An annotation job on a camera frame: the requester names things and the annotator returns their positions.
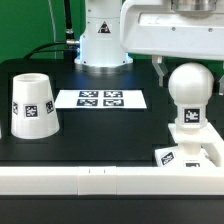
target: small white block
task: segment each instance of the small white block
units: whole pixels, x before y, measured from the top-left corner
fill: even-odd
[[[79,167],[79,195],[116,195],[116,167]]]

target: white panel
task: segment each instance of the white panel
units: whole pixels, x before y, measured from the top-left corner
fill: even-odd
[[[80,167],[79,195],[116,195],[116,167]]]
[[[117,168],[118,195],[223,195],[223,168]]]
[[[76,195],[77,168],[1,167],[0,195]]]

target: black table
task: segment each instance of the black table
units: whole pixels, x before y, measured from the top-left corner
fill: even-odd
[[[175,68],[183,61],[172,61]],[[60,131],[39,140],[12,136],[12,79],[38,72],[60,89],[142,90],[147,109],[57,110]],[[213,96],[207,117],[224,135],[224,99]],[[168,89],[149,60],[132,71],[90,74],[62,60],[9,60],[0,66],[1,166],[155,166],[154,150],[174,145],[176,117]],[[223,196],[1,196],[0,223],[223,223]]]

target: white card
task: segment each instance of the white card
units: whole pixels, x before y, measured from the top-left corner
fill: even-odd
[[[56,108],[146,109],[141,90],[60,90]]]

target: black cable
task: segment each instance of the black cable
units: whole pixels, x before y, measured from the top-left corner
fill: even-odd
[[[64,0],[64,8],[65,8],[65,23],[66,23],[66,40],[75,39],[75,34],[72,29],[72,16],[71,16],[71,8],[70,8],[70,0]]]
[[[28,59],[28,58],[30,58],[30,55],[32,56],[32,53],[33,53],[33,52],[42,50],[42,49],[44,49],[44,48],[48,48],[48,47],[52,47],[52,46],[56,46],[56,45],[66,45],[66,42],[53,42],[53,43],[49,43],[49,44],[41,45],[41,46],[35,48],[34,50],[32,50],[32,51],[31,51],[30,53],[28,53],[27,55],[25,55],[23,58],[24,58],[24,59]]]
[[[63,50],[44,50],[44,51],[32,51],[29,54],[27,54],[24,59],[30,59],[34,54],[39,54],[39,53],[51,53],[51,52],[66,52],[66,51],[73,51],[75,49],[63,49]]]

